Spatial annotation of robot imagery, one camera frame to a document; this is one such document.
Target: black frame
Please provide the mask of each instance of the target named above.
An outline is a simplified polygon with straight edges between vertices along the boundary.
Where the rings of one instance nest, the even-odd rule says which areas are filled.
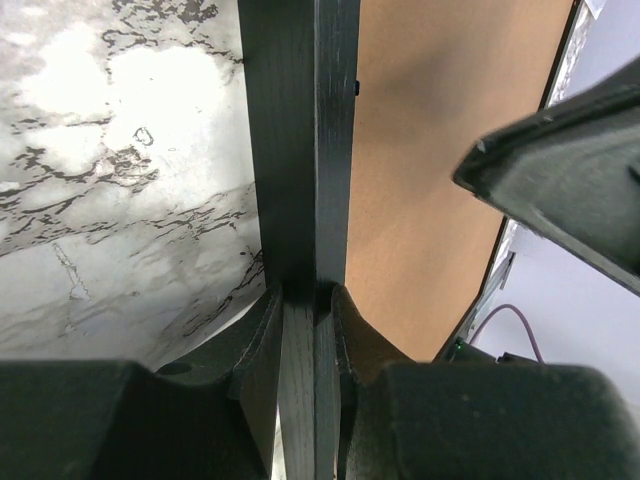
[[[331,291],[345,279],[359,0],[239,0],[267,285],[281,282],[287,474],[332,479]]]

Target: marble surface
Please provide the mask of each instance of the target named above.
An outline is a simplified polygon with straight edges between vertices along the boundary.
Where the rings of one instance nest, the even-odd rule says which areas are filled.
[[[0,3],[0,357],[137,359],[263,290],[237,1]]]

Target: brown cork surface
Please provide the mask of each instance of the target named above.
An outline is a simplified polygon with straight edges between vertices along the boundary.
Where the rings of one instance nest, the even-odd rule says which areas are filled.
[[[501,215],[450,180],[484,133],[534,112],[571,0],[362,0],[347,286],[431,360],[478,293]]]

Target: white wall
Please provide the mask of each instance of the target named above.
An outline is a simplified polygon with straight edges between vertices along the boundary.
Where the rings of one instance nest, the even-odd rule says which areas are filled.
[[[640,2],[608,0],[592,25],[567,94],[589,88],[640,54]],[[510,277],[493,305],[512,303],[529,318],[545,360],[605,373],[640,405],[640,298],[560,247],[522,228]],[[499,313],[477,346],[532,357],[515,315]]]

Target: purple cable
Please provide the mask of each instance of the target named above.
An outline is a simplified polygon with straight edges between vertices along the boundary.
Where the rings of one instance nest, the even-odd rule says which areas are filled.
[[[529,337],[529,342],[531,342],[531,348],[533,348],[533,353],[535,354],[536,359],[538,360],[538,362],[544,363],[542,354],[540,353],[540,349],[538,348],[538,342],[536,342],[536,337],[533,335],[533,330],[531,330],[531,325],[529,325],[527,317],[524,316],[524,314],[518,307],[516,307],[515,305],[511,305],[510,303],[505,303],[504,305],[500,305],[499,307],[494,308],[493,311],[489,315],[487,315],[487,318],[482,321],[482,323],[478,327],[478,330],[476,330],[476,332],[471,337],[469,345],[474,344],[482,330],[484,330],[484,327],[486,327],[487,323],[489,323],[489,320],[495,317],[496,313],[501,312],[502,310],[511,310],[518,316],[518,318],[524,325],[525,330],[527,331],[527,336]]]

